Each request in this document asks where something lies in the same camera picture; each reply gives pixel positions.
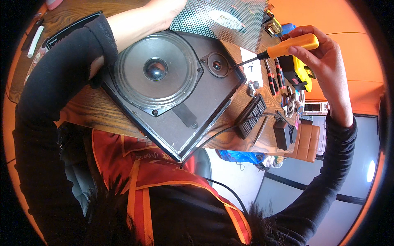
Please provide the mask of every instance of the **white floor tile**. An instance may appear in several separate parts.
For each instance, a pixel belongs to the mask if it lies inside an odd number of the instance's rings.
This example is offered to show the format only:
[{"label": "white floor tile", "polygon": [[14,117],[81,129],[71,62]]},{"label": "white floor tile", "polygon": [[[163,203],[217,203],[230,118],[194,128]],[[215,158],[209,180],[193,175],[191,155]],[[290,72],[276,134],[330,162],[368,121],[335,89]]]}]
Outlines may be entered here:
[{"label": "white floor tile", "polygon": [[[259,171],[252,163],[224,161],[214,149],[206,149],[206,151],[211,161],[212,179],[230,187],[249,209],[249,204],[255,200],[260,189],[264,171]],[[215,183],[213,188],[219,195],[242,210],[240,203],[228,189]]]}]

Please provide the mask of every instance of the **black arm sleeve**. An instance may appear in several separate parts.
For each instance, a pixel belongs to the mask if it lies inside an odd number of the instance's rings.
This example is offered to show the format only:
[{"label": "black arm sleeve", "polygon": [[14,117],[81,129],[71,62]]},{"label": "black arm sleeve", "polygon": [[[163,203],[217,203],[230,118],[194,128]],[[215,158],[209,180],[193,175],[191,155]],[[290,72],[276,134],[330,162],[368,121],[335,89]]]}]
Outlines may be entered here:
[{"label": "black arm sleeve", "polygon": [[115,62],[117,48],[104,15],[54,46],[30,74],[15,111],[16,165],[20,188],[49,245],[73,245],[86,221],[59,159],[54,121],[88,83],[92,62]]},{"label": "black arm sleeve", "polygon": [[306,245],[328,212],[350,170],[357,136],[356,119],[351,128],[326,118],[327,147],[320,175],[283,211],[267,218],[286,245]]}]

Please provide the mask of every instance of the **red vest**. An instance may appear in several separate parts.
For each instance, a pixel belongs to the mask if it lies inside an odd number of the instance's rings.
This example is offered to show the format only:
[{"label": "red vest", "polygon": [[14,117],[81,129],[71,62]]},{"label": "red vest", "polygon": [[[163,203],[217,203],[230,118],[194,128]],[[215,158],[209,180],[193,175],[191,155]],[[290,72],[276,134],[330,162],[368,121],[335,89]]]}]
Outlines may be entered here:
[{"label": "red vest", "polygon": [[148,188],[161,185],[192,185],[208,190],[224,204],[241,242],[250,243],[251,230],[243,213],[204,178],[179,169],[179,164],[151,141],[93,130],[92,146],[98,170],[107,186],[119,174],[123,180],[130,177],[122,193],[129,190],[127,213],[143,245],[154,241]]}]

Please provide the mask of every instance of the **wood grain surface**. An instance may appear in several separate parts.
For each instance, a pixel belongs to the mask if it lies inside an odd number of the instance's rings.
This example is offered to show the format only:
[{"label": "wood grain surface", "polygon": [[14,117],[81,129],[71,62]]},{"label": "wood grain surface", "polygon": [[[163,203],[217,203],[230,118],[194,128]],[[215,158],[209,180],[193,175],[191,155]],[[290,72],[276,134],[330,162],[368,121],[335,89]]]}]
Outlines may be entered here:
[{"label": "wood grain surface", "polygon": [[[109,17],[129,9],[142,7],[147,2],[147,0],[64,1],[55,10],[49,11],[46,13],[46,15],[44,15],[45,28],[34,54],[37,53],[39,45],[41,45],[47,37],[55,34],[58,30],[86,15],[102,10],[105,16]],[[232,55],[236,63],[242,62],[239,46],[224,41],[222,43]],[[277,43],[279,43],[279,39],[274,39],[266,32],[263,32],[259,52],[262,52],[266,50],[267,47],[273,46]],[[15,69],[14,77],[12,78],[12,84],[8,85],[10,87],[10,100],[15,103],[19,101],[24,86],[24,79],[26,78],[26,73],[31,63],[32,59],[27,58],[27,51],[22,52]],[[281,97],[273,97],[271,95],[264,61],[261,61],[260,63],[264,85],[257,91],[264,98],[264,101],[267,105],[266,112],[275,113],[275,110],[280,110],[281,113],[283,113],[283,110],[280,107]],[[269,66],[271,71],[274,72],[275,63],[272,59],[269,59]],[[246,89],[247,86],[243,86],[237,91],[236,95],[233,97],[232,103],[219,117],[211,131],[208,132],[207,136],[201,142],[218,131],[234,124],[238,115],[244,110],[244,108],[252,99],[247,94]],[[293,116],[293,118],[288,119],[288,121],[291,124],[294,124],[294,119],[295,117]],[[61,120],[131,137],[143,137],[137,127],[132,122],[130,122],[130,120],[118,109],[118,107],[112,102],[110,97],[102,89],[93,90],[90,88],[90,86],[84,87],[82,91],[79,92],[67,104],[67,106],[61,112]],[[234,130],[230,130],[217,136],[215,139],[206,144],[205,147],[223,150],[253,151],[264,153],[270,152],[277,154],[292,153],[294,148],[293,145],[291,145],[290,149],[287,151],[277,148],[275,135],[273,132],[273,124],[275,120],[272,116],[269,117],[267,126],[265,127],[259,141],[254,146],[252,146],[252,142],[256,137],[262,121],[263,119],[259,120],[246,140],[243,140],[241,137],[239,137]]]}]

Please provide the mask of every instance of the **speaker grille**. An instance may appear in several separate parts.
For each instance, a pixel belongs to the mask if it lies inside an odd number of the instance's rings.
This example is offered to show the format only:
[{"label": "speaker grille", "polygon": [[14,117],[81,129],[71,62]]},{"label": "speaker grille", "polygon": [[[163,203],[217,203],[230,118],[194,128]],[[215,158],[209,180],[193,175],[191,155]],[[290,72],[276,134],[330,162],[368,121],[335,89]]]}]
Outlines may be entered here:
[{"label": "speaker grille", "polygon": [[188,0],[170,29],[220,39],[257,52],[267,7],[268,0]]}]

